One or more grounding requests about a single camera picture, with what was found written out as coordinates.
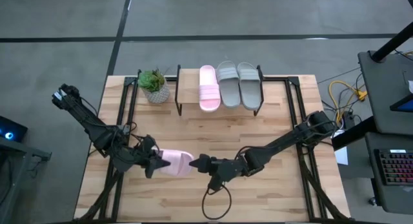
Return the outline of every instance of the desk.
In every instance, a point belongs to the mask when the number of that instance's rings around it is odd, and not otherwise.
[[[221,105],[216,112],[204,113],[198,104],[194,104],[198,97],[198,73],[194,69],[181,69],[178,102],[183,104],[182,116],[178,115],[174,102],[175,83],[168,82],[170,97],[160,105],[149,103],[139,89],[134,110],[137,130],[134,132],[150,134],[160,148],[185,150],[196,158],[200,153],[233,158],[245,145],[265,145],[292,129],[283,83],[264,84],[265,102],[256,117],[242,106],[230,110]],[[307,114],[322,110],[315,76],[299,76],[299,80]],[[106,124],[116,122],[123,81],[124,76],[110,76],[106,82],[99,112],[99,117]],[[232,208],[219,221],[307,221],[296,154],[295,147],[290,147],[274,156],[260,173],[227,183],[232,194]],[[320,144],[315,149],[315,155],[323,189],[338,209],[349,216],[332,147]],[[75,218],[82,216],[102,191],[107,165],[108,158],[104,159],[99,154],[89,157]],[[140,167],[132,167],[125,173],[117,220],[208,221],[202,215],[201,200],[209,180],[208,175],[196,170],[184,178],[155,172],[152,179],[147,179]],[[317,210],[314,193],[312,201]],[[207,197],[205,210],[209,216],[220,216],[227,206],[228,195],[219,192]]]

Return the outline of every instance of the white plant pot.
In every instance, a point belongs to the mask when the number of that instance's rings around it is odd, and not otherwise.
[[[169,87],[166,83],[163,84],[162,88],[157,92],[149,92],[142,88],[143,93],[149,102],[159,104],[164,103],[169,97]]]

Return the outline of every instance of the potted plant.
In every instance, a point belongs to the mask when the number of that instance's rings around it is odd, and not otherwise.
[[[169,88],[159,69],[142,72],[137,82],[149,102],[159,104],[168,99]]]

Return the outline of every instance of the succulent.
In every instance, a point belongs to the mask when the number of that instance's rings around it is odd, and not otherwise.
[[[159,69],[153,71],[144,71],[139,75],[137,80],[139,86],[149,92],[157,92],[161,90],[165,84],[165,78],[159,72]]]

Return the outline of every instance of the slide sandal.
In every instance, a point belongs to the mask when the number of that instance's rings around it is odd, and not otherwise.
[[[213,112],[221,104],[215,68],[204,65],[199,69],[199,106],[205,112]]]
[[[161,150],[162,159],[170,162],[169,166],[160,168],[162,173],[171,176],[185,176],[191,172],[189,162],[194,160],[193,155],[181,150]]]
[[[238,64],[239,89],[244,107],[247,110],[257,110],[261,103],[261,87],[258,70],[249,63]]]
[[[220,63],[217,67],[217,78],[224,106],[227,108],[237,107],[241,103],[241,98],[239,97],[239,77],[235,64],[231,61]]]

